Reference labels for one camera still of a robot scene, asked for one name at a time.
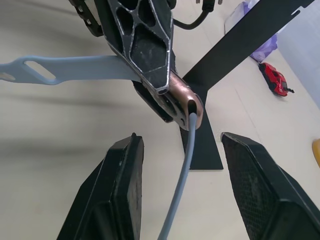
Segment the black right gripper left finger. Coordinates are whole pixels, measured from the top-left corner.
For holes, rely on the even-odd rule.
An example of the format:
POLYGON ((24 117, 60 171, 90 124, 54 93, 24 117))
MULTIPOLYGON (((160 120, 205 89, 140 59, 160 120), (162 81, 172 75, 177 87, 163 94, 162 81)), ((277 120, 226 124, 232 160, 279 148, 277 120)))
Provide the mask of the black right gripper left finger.
POLYGON ((144 142, 115 142, 80 186, 59 240, 138 240, 142 221, 144 142))

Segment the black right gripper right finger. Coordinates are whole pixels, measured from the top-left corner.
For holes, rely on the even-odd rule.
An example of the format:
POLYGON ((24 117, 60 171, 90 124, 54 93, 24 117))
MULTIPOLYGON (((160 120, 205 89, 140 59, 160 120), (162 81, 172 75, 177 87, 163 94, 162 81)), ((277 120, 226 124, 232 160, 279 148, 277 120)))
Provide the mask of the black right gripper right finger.
POLYGON ((260 143, 221 134, 233 195, 251 240, 318 240, 320 211, 260 143))

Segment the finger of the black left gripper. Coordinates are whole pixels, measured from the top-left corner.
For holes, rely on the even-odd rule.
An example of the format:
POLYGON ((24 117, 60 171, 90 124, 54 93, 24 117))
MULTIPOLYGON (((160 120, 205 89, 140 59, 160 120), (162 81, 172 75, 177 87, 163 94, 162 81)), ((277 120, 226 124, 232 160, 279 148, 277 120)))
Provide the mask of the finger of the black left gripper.
POLYGON ((141 77, 151 91, 169 90, 173 17, 166 0, 108 0, 114 51, 141 77))
MULTIPOLYGON (((111 31, 115 29, 115 23, 113 18, 109 16, 110 8, 107 5, 107 1, 108 0, 73 0, 71 1, 71 5, 75 8, 78 16, 84 21, 90 33, 95 37, 104 37, 108 43, 106 38, 114 35, 111 31)), ((110 46, 110 48, 118 55, 112 46, 110 46)), ((118 56, 131 68, 120 55, 118 56)), ((175 57, 173 51, 171 51, 170 70, 174 69, 174 67, 175 57)), ((164 94, 156 94, 151 91, 149 86, 142 82, 142 78, 138 74, 137 76, 139 80, 133 82, 136 92, 165 122, 172 122, 175 109, 169 102, 167 96, 169 91, 164 94)))

